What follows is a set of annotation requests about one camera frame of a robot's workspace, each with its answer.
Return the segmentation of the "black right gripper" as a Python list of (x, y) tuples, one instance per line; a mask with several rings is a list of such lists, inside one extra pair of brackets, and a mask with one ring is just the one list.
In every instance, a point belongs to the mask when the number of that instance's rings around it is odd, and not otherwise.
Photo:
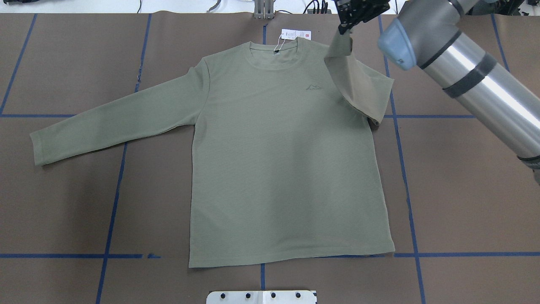
[(340, 19), (339, 34), (344, 35), (352, 26), (366, 23), (390, 9), (389, 0), (335, 0)]

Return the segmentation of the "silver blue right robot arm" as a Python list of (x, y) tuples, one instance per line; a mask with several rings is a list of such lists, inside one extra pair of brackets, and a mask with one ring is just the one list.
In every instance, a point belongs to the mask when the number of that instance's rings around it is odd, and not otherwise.
[(540, 102), (457, 23), (474, 0), (411, 0), (378, 48), (403, 71), (419, 67), (485, 125), (539, 181)]

